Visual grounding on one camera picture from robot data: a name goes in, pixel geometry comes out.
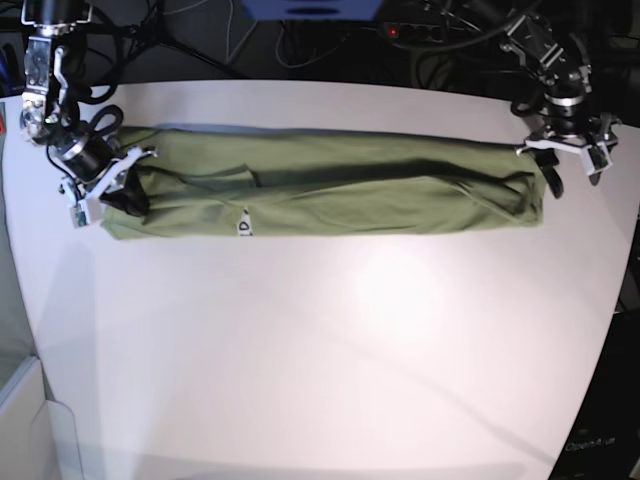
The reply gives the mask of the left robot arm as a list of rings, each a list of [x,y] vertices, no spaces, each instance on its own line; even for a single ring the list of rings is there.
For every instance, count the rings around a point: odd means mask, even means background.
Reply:
[[[505,33],[501,48],[516,54],[523,70],[538,81],[529,99],[511,103],[514,115],[540,119],[517,152],[533,155],[556,199],[564,193],[556,171],[559,152],[579,159],[591,184],[597,185],[612,166],[611,153],[618,145],[613,127],[620,120],[599,108],[592,96],[586,47],[572,34],[573,46],[565,48],[554,39],[549,22],[534,13],[520,16]]]

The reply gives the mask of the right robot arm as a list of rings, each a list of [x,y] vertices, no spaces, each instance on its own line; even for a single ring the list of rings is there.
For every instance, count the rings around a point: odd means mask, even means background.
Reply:
[[[156,153],[117,144],[124,113],[107,102],[116,83],[95,96],[78,80],[86,54],[81,29],[95,14],[89,1],[26,1],[21,11],[22,24],[33,32],[24,56],[20,127],[60,172],[59,191],[77,227],[99,221],[106,207],[146,216],[149,200],[136,165]]]

